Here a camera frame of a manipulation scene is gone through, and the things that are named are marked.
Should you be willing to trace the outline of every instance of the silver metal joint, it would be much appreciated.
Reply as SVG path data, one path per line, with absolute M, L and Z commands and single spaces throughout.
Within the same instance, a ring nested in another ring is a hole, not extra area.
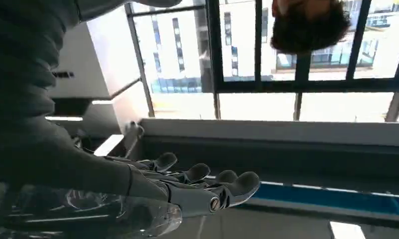
M 210 212 L 215 213 L 220 208 L 220 199 L 213 197 L 210 201 Z

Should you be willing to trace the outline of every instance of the prosthetic hand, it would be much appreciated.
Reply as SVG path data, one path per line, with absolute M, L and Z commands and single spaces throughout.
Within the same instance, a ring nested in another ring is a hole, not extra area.
M 173 165 L 175 156 L 165 154 L 154 163 Z M 205 164 L 197 164 L 186 172 L 174 172 L 170 174 L 149 170 L 139 170 L 131 165 L 131 171 L 138 185 L 142 185 L 143 193 L 151 195 L 152 199 L 168 201 L 178 205 L 183 217 L 204 216 L 216 211 L 232 207 L 245 202 L 258 189 L 259 177 L 253 172 L 247 172 L 237 177 L 233 171 L 224 171 L 215 182 L 203 181 L 210 173 Z M 137 194 L 137 188 L 131 188 Z
M 178 228 L 182 217 L 205 216 L 250 198 L 259 187 L 254 173 L 226 170 L 206 180 L 208 166 L 163 173 L 177 161 L 166 153 L 131 165 L 127 196 L 25 186 L 5 219 L 0 238 L 150 238 Z M 1 195 L 6 187 L 0 185 Z

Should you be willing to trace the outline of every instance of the dark hair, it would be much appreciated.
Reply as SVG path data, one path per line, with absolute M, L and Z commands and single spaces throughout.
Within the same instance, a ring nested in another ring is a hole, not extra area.
M 298 7 L 290 7 L 285 16 L 275 18 L 271 45 L 282 53 L 301 54 L 335 45 L 349 26 L 349 13 L 343 2 L 331 2 L 328 13 L 307 19 Z

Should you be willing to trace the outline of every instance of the ceiling light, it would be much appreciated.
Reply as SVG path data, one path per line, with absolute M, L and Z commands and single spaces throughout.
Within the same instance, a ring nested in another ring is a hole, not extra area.
M 261 184 L 267 184 L 267 185 L 278 185 L 278 186 L 283 186 L 283 183 L 277 183 L 277 182 L 268 182 L 268 181 L 261 181 Z
M 330 226 L 334 239 L 365 239 L 359 225 L 330 222 Z
M 92 101 L 92 104 L 93 104 L 93 105 L 112 105 L 112 104 L 113 104 L 113 101 L 112 101 L 112 100 L 107 100 L 107 101 L 104 101 L 104 100 L 95 100 L 95 101 Z
M 358 193 L 356 190 L 342 189 L 342 188 L 326 188 L 328 191 L 345 192 L 345 193 Z
M 63 116 L 46 116 L 47 120 L 55 120 L 55 121 L 82 121 L 82 117 L 63 117 Z
M 310 186 L 310 185 L 302 185 L 302 184 L 292 184 L 292 186 L 296 187 L 296 188 L 322 189 L 322 187 Z
M 399 198 L 399 195 L 391 194 L 391 193 L 371 193 L 372 195 L 384 196 L 384 197 L 396 197 Z
M 97 150 L 95 150 L 94 155 L 107 156 L 124 137 L 125 136 L 122 134 L 111 135 L 103 144 L 101 144 L 100 147 L 97 148 Z

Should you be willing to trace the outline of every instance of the white surface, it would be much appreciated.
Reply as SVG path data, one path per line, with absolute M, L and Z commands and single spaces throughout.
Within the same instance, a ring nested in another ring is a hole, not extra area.
M 125 7 L 87 23 L 110 95 L 140 76 Z
M 46 116 L 47 120 L 54 120 L 54 121 L 82 121 L 82 117 L 63 117 L 63 116 Z
M 101 144 L 100 147 L 95 150 L 94 155 L 107 156 L 124 137 L 125 136 L 122 134 L 111 135 L 103 144 Z
M 66 33 L 59 63 L 59 66 L 53 69 L 54 71 L 74 72 L 75 77 L 58 79 L 56 87 L 49 91 L 51 97 L 103 98 L 110 96 L 85 23 Z
M 330 222 L 334 239 L 365 239 L 364 233 L 359 225 Z
M 143 119 L 145 135 L 399 146 L 399 123 Z

